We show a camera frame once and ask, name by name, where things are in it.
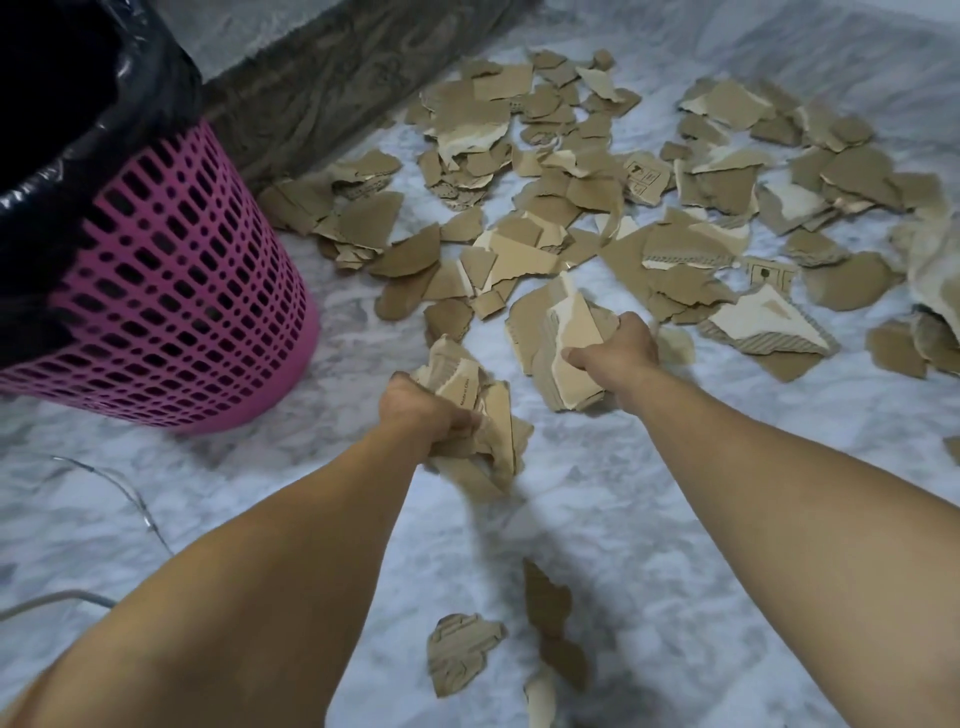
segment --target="person's right arm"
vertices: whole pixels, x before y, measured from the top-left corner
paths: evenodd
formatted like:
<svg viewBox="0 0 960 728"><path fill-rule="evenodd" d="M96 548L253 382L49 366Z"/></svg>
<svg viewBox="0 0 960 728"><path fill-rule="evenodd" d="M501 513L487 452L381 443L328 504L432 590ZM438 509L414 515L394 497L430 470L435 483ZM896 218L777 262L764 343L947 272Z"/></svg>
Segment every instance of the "person's right arm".
<svg viewBox="0 0 960 728"><path fill-rule="evenodd" d="M621 316L564 352L646 425L763 615L852 728L960 726L960 509L660 368Z"/></svg>

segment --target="person's left arm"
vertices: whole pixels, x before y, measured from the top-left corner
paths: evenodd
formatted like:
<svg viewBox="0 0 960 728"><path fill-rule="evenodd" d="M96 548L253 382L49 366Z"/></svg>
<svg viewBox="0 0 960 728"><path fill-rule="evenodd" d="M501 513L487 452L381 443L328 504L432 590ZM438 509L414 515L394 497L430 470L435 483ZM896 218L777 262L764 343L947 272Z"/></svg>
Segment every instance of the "person's left arm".
<svg viewBox="0 0 960 728"><path fill-rule="evenodd" d="M0 726L323 725L414 469L474 420L394 376L359 443L167 562Z"/></svg>

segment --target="forearm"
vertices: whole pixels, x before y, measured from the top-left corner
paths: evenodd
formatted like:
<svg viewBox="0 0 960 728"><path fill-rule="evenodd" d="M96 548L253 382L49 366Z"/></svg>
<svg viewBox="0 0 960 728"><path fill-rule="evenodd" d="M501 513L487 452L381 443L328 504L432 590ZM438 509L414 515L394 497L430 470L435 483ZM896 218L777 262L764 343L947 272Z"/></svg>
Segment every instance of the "forearm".
<svg viewBox="0 0 960 728"><path fill-rule="evenodd" d="M158 694L168 706L188 703L186 716L214 716L211 726L265 724L258 717L320 724L428 449L414 426L378 426L326 467L211 531L64 656L45 702L57 704L58 675L66 688L81 687L76 695L91 662L123 655L131 661L126 674L102 675L101 682L146 675L151 685L132 686L140 699L125 715L98 714L98 726L170 724L169 713L142 711Z"/></svg>
<svg viewBox="0 0 960 728"><path fill-rule="evenodd" d="M960 580L947 576L960 563L960 511L663 371L625 399L757 606L851 725L958 718L960 706L937 701L960 693Z"/></svg>

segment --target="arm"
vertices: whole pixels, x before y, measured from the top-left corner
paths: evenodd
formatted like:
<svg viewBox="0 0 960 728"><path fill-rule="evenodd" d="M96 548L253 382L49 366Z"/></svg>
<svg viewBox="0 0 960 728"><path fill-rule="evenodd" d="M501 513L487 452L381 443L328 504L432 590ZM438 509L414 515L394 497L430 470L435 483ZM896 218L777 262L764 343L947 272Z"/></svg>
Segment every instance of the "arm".
<svg viewBox="0 0 960 728"><path fill-rule="evenodd" d="M565 352L646 425L747 593L853 728L960 725L960 510L657 364L635 314Z"/></svg>
<svg viewBox="0 0 960 728"><path fill-rule="evenodd" d="M171 559L25 691L8 725L323 725L414 469L473 420L395 376L363 440Z"/></svg>

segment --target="hand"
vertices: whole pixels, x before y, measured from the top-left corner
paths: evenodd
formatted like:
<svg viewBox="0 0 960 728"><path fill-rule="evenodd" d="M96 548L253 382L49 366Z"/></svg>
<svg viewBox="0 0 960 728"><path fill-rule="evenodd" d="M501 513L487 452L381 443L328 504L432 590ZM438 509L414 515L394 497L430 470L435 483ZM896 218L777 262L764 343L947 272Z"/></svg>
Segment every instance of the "hand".
<svg viewBox="0 0 960 728"><path fill-rule="evenodd" d="M404 427L420 429L430 445L452 435L468 434L480 425L479 412L458 407L450 400L431 394L409 375L396 372L387 382L380 398L380 423L396 422Z"/></svg>
<svg viewBox="0 0 960 728"><path fill-rule="evenodd" d="M657 340L643 319L633 312L620 314L620 327L603 344L582 349L564 349L568 364L590 375L597 384L616 394L620 406L631 384L645 371L660 366Z"/></svg>

